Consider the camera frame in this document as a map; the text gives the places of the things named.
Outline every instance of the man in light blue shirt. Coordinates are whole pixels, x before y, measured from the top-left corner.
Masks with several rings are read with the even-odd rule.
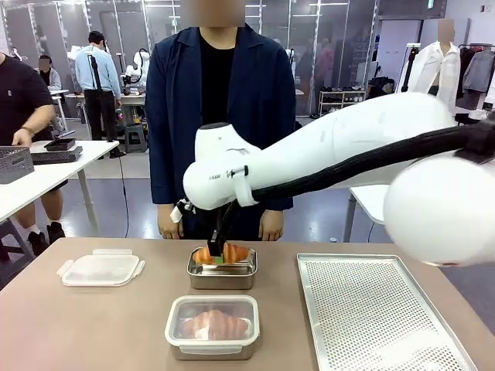
[[[88,37],[90,45],[85,46],[76,57],[76,78],[84,91],[87,119],[91,126],[91,137],[94,141],[102,139],[101,116],[103,115],[104,128],[107,139],[117,139],[117,118],[115,105],[121,106],[121,88],[118,82],[117,70],[111,55],[105,51],[105,37],[101,32],[91,31]],[[91,66],[91,57],[96,59],[97,71],[100,77],[103,100],[97,90],[96,77]],[[124,156],[125,152],[118,148],[110,151],[110,158]]]

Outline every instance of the black hair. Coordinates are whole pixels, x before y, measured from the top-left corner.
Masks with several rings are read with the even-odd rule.
[[[52,59],[50,58],[50,56],[46,56],[46,55],[42,55],[42,56],[39,56],[39,58],[41,60],[49,60],[49,64],[52,64]]]
[[[99,44],[102,41],[105,41],[105,36],[99,31],[91,31],[90,35],[87,38],[87,41],[89,41],[90,43]]]

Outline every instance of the person's hand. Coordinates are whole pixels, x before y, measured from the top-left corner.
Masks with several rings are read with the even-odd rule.
[[[12,145],[21,145],[23,147],[29,147],[32,144],[31,132],[25,128],[21,128],[14,133],[12,139]]]
[[[260,231],[258,237],[263,241],[276,241],[284,233],[283,211],[265,210],[260,219]]]
[[[158,231],[167,240],[178,240],[179,237],[184,237],[183,221],[174,223],[170,218],[174,207],[172,203],[158,206]]]

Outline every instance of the plastic basket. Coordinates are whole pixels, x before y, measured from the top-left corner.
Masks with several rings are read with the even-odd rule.
[[[0,146],[0,184],[9,184],[34,172],[29,148]]]

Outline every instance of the transparent lid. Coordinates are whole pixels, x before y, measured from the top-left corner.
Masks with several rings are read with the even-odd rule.
[[[247,295],[182,296],[165,335],[175,346],[249,345],[259,336],[258,304]]]
[[[140,273],[142,265],[144,261],[132,254],[94,254],[69,260],[60,273],[66,286],[122,286]]]

